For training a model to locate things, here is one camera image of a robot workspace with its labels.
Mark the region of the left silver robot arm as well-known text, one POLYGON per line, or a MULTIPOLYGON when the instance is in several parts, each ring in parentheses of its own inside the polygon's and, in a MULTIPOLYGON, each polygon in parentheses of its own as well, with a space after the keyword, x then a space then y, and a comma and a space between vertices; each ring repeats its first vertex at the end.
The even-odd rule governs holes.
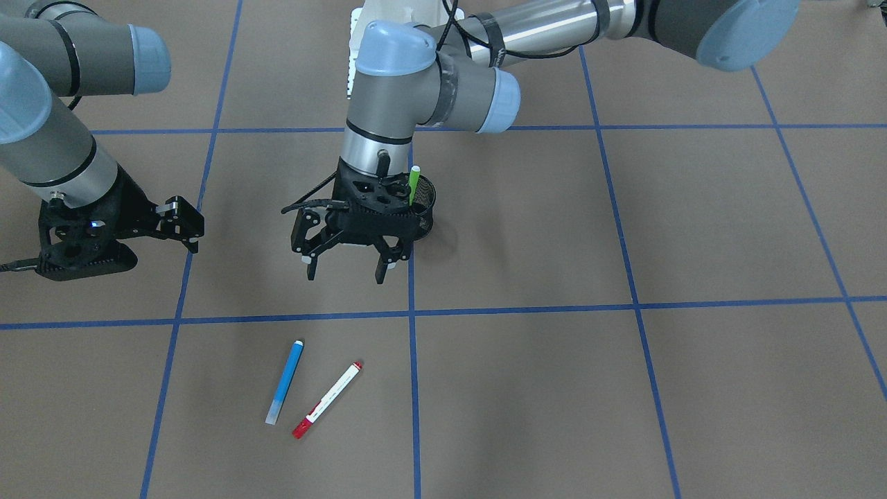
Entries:
POLYGON ((331 196, 313 191, 290 244, 314 280, 337 245, 374 247, 383 283, 433 227, 435 190, 409 161, 417 127, 501 133, 522 104, 506 67, 557 59, 601 37, 647 39, 701 66, 732 72, 766 57, 789 32, 798 1, 529 1, 439 26, 375 19, 365 26, 331 196))

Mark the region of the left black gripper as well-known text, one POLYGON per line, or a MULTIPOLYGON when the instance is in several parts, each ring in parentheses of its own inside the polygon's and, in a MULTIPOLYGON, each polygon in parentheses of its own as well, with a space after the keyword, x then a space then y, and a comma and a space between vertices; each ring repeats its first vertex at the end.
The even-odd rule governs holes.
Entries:
POLYGON ((367 175, 340 159, 332 199, 345 202, 346 207, 323 207, 326 222, 317 211, 321 207, 290 208, 297 212, 290 246, 306 265, 307 279, 314 280, 319 255, 330 247, 373 245, 379 253, 374 278, 384 284, 387 271, 411 258, 413 241, 425 237, 425 223, 409 205, 408 189, 407 173, 367 175))

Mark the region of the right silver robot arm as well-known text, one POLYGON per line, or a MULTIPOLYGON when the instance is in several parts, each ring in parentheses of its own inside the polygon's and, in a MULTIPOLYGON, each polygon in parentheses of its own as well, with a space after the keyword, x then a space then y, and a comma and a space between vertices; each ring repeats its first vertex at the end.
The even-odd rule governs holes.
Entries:
POLYGON ((114 24, 78 1, 3 1, 1 159, 41 200, 40 252, 3 272, 52 281, 135 268, 126 239, 195 254, 204 218, 184 197, 152 202, 75 114, 86 96, 157 94, 172 62, 151 28, 114 24))

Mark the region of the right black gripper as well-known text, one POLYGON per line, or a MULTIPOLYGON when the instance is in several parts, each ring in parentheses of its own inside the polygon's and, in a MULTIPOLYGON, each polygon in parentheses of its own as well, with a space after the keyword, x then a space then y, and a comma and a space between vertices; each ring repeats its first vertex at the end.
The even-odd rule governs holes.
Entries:
POLYGON ((59 199, 41 203, 40 252, 36 274, 52 281, 72 281, 129 272, 139 259, 121 242, 155 230, 157 239, 177 240, 189 253, 199 252, 205 220, 182 196, 161 205, 150 201, 123 168, 98 201, 70 208, 59 199))

